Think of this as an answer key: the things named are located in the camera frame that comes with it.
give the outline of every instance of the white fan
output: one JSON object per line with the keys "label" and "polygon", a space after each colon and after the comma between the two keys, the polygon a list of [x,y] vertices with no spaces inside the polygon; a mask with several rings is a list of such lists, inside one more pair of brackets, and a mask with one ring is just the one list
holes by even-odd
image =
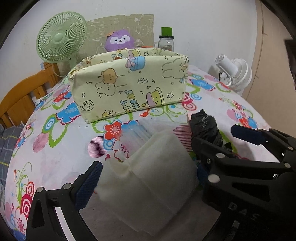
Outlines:
{"label": "white fan", "polygon": [[222,71],[219,74],[219,80],[234,92],[243,91],[251,82],[252,70],[244,59],[235,58],[230,60],[224,54],[220,54],[215,63]]}

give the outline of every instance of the stuffed animal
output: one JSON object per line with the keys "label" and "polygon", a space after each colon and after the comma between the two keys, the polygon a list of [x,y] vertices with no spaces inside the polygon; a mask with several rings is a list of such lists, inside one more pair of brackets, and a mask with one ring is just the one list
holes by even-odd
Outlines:
{"label": "stuffed animal", "polygon": [[132,49],[135,47],[135,40],[130,33],[125,30],[118,30],[107,37],[105,49],[108,52],[117,51],[119,49]]}

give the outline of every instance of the fan grille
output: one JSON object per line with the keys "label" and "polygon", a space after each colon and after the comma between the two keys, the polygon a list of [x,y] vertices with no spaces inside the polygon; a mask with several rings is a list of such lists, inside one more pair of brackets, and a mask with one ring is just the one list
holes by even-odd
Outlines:
{"label": "fan grille", "polygon": [[36,49],[49,63],[69,60],[86,37],[86,21],[76,12],[62,12],[49,19],[38,33]]}

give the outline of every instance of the star print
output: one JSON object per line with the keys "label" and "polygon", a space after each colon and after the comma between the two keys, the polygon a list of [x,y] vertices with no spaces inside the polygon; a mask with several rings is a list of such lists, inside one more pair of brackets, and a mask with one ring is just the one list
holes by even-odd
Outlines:
{"label": "star print", "polygon": [[170,93],[168,93],[168,97],[167,98],[172,99],[173,96],[174,96],[173,95],[173,92],[171,91]]}

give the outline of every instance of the wooden bed frame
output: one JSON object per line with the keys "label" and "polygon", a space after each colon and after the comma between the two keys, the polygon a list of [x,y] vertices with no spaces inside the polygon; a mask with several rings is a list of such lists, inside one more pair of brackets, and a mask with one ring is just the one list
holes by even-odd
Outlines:
{"label": "wooden bed frame", "polygon": [[52,66],[44,62],[44,68],[37,74],[19,82],[0,103],[0,124],[5,128],[18,126],[21,122],[26,124],[35,109],[30,92],[39,99],[47,95],[45,83],[49,83],[52,88],[61,79],[55,74],[60,75],[57,64]]}

